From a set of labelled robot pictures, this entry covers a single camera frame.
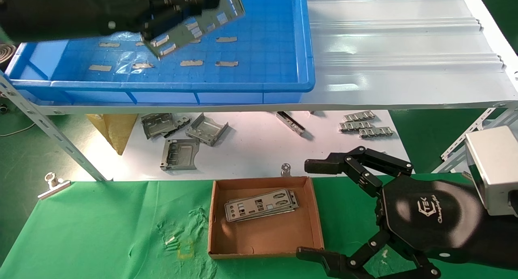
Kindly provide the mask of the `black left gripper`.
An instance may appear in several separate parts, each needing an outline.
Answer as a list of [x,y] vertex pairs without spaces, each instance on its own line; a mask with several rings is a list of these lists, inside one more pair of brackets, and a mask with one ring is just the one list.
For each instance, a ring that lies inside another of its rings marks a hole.
[[152,40],[180,25],[189,9],[216,9],[220,0],[1,0],[1,41],[39,42],[140,32]]

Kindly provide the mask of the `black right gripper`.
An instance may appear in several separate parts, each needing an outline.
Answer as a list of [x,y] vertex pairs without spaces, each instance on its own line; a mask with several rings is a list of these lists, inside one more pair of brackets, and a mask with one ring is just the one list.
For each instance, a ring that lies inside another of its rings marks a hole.
[[[383,187],[370,169],[396,178]],[[410,177],[411,163],[362,146],[349,152],[332,152],[323,160],[307,159],[304,170],[312,174],[343,173],[369,196],[381,195],[384,225],[391,231],[379,231],[350,257],[325,249],[297,248],[298,259],[321,264],[328,277],[373,279],[364,265],[392,242],[392,233],[427,255],[466,255],[469,240],[484,218],[484,206],[472,185],[442,179],[418,181]],[[441,277],[441,271],[426,256],[412,253],[410,257],[416,268],[383,279]]]

